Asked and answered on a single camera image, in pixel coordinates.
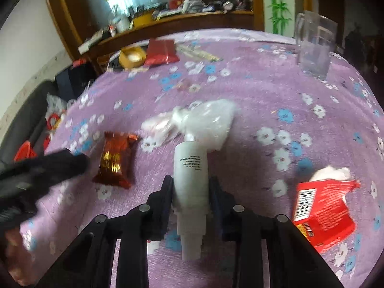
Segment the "person's left hand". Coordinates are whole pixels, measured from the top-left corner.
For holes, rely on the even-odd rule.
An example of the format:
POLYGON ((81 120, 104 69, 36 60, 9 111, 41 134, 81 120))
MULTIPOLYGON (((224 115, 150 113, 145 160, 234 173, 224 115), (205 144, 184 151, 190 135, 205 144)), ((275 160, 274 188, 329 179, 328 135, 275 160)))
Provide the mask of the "person's left hand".
POLYGON ((33 273, 32 257, 24 247, 19 227, 6 231, 5 239, 5 264, 10 276, 21 286, 26 287, 34 284, 35 275, 33 273))

